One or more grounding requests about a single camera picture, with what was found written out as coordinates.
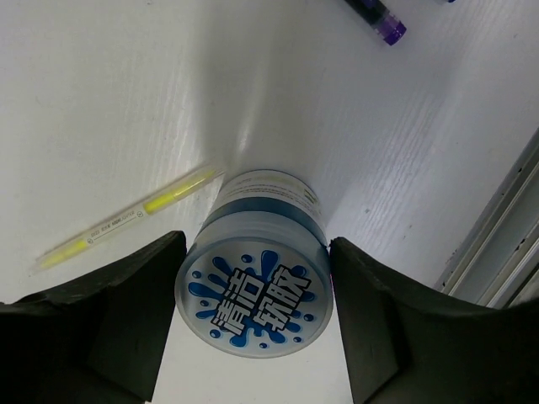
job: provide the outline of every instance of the cleaning gel container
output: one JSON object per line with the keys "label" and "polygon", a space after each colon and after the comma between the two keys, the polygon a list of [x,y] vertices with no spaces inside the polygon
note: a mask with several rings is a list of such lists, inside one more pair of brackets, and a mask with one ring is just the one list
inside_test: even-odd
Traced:
{"label": "cleaning gel container", "polygon": [[312,343],[333,309],[319,202],[278,171],[225,184],[176,278],[176,304],[210,345],[248,358]]}

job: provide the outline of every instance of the blue splash logo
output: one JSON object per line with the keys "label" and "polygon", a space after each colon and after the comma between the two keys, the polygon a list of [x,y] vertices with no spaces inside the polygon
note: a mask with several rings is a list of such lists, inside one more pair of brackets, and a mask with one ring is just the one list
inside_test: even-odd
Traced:
{"label": "blue splash logo", "polygon": [[[222,338],[225,333],[233,334],[229,343],[237,348],[248,344],[249,330],[253,329],[255,337],[263,337],[267,332],[273,343],[281,344],[287,341],[284,330],[298,334],[302,327],[292,319],[302,319],[305,322],[314,321],[312,314],[302,314],[297,310],[303,301],[314,301],[316,296],[307,291],[311,280],[306,278],[307,270],[301,265],[293,268],[279,264],[279,254],[265,250],[260,257],[260,271],[253,266],[254,258],[242,255],[242,262],[247,267],[232,269],[222,257],[212,259],[213,266],[220,274],[209,274],[211,287],[204,284],[202,273],[197,270],[191,276],[200,279],[190,282],[189,292],[200,300],[200,306],[209,308],[216,304],[215,309],[200,310],[196,317],[210,321],[216,326],[210,330],[212,338]],[[302,343],[303,338],[292,339]],[[260,349],[267,349],[267,343],[260,343]]]}

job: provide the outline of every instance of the purple pen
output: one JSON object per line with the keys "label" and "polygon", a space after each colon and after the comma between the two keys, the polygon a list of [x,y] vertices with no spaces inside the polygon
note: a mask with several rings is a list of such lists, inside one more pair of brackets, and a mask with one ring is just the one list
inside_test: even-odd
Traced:
{"label": "purple pen", "polygon": [[388,43],[395,45],[406,27],[380,0],[345,0]]}

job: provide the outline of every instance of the yellow highlighter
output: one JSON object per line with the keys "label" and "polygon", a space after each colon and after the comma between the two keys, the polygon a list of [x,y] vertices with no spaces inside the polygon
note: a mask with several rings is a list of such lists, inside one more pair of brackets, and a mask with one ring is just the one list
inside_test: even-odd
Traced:
{"label": "yellow highlighter", "polygon": [[159,189],[142,202],[138,202],[122,210],[117,215],[111,216],[108,220],[99,223],[87,231],[83,231],[67,242],[45,253],[37,260],[37,270],[54,267],[59,263],[75,257],[104,240],[115,236],[121,230],[126,229],[126,227],[134,225],[146,217],[193,194],[197,189],[204,187],[223,173],[224,171],[219,167],[205,165],[184,175],[172,182],[169,186]]}

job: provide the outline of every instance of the product label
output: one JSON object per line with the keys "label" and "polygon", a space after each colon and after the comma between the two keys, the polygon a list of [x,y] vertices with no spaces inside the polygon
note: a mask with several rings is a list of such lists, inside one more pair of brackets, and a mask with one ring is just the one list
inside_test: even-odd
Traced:
{"label": "product label", "polygon": [[252,357],[310,343],[333,306],[331,292],[303,258],[263,242],[228,242],[202,255],[184,274],[180,298],[203,339]]}
{"label": "product label", "polygon": [[234,178],[219,192],[211,213],[235,200],[253,197],[277,199],[293,205],[324,229],[320,202],[314,192],[299,179],[278,171],[260,170]]}
{"label": "product label", "polygon": [[101,242],[103,239],[106,239],[111,233],[115,232],[121,227],[132,225],[133,223],[144,219],[145,216],[147,216],[147,213],[142,205],[131,207],[128,210],[120,212],[118,215],[112,216],[99,226],[85,232],[83,235],[84,240],[88,244]]}

